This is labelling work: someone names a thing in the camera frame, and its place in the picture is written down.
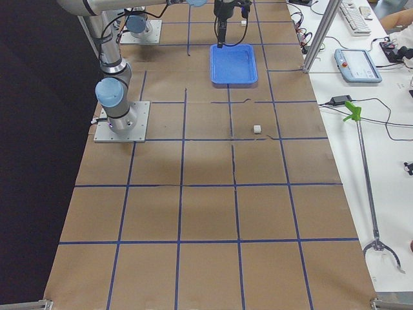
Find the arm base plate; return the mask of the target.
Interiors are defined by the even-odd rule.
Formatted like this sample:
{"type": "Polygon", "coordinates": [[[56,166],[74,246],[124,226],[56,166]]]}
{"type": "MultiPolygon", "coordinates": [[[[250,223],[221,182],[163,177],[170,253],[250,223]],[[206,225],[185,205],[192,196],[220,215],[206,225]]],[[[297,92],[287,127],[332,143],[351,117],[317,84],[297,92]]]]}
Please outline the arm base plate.
{"type": "Polygon", "coordinates": [[[131,17],[121,34],[121,45],[157,45],[161,37],[162,20],[131,17]]]}
{"type": "Polygon", "coordinates": [[[96,143],[144,143],[150,112],[149,101],[129,101],[128,114],[119,119],[109,118],[101,108],[100,118],[94,134],[96,143]]]}

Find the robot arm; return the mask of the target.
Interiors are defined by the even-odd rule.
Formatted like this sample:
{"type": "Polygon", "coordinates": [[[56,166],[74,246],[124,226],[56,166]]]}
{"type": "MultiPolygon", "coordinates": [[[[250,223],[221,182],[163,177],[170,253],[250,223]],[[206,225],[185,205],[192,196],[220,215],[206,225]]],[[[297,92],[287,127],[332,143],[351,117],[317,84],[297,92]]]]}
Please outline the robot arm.
{"type": "Polygon", "coordinates": [[[113,24],[116,17],[109,12],[139,6],[151,6],[166,1],[59,1],[67,12],[82,17],[98,51],[99,68],[103,79],[95,93],[106,112],[108,127],[116,134],[130,132],[135,127],[138,112],[127,100],[132,69],[121,56],[113,24]]]}
{"type": "MultiPolygon", "coordinates": [[[[251,1],[214,1],[214,33],[217,39],[218,48],[223,48],[224,46],[234,47],[243,42],[248,30],[248,17],[251,5],[251,1]],[[246,25],[242,38],[237,43],[228,44],[226,41],[227,23],[234,15],[235,7],[241,9],[241,17],[245,20],[246,25]]],[[[128,31],[133,34],[147,33],[147,15],[149,15],[149,13],[145,9],[125,12],[125,26],[128,31]]]]}

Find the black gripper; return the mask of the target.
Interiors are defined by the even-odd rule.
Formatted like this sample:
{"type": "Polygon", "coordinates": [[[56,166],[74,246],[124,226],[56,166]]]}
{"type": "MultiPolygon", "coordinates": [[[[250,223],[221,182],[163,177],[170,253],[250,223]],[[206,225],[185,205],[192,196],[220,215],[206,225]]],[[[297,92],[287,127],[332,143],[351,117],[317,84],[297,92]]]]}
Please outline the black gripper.
{"type": "Polygon", "coordinates": [[[249,0],[214,1],[214,15],[216,16],[217,48],[223,48],[226,41],[227,21],[234,14],[234,8],[241,8],[241,16],[248,19],[252,2],[249,0]]]}

